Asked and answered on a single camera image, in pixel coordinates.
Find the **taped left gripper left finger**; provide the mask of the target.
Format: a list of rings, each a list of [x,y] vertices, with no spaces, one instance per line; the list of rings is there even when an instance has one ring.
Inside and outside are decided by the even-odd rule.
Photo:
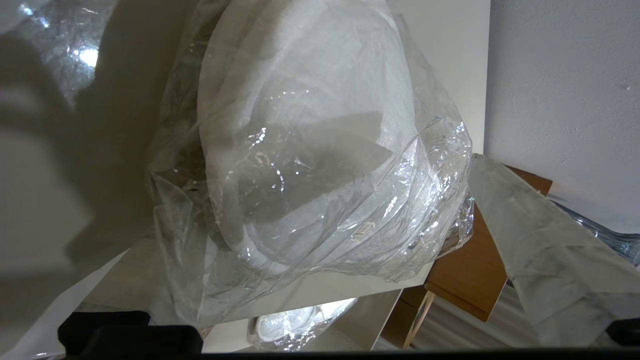
[[[58,341],[58,327],[81,305],[127,252],[127,250],[123,251],[55,297],[43,313],[19,333],[13,344],[1,350],[2,360],[46,360],[61,357],[64,347]]]

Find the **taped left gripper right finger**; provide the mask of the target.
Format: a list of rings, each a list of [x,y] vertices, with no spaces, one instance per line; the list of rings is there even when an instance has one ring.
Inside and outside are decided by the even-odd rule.
[[[544,347],[637,347],[639,271],[507,166],[474,154],[470,192]]]

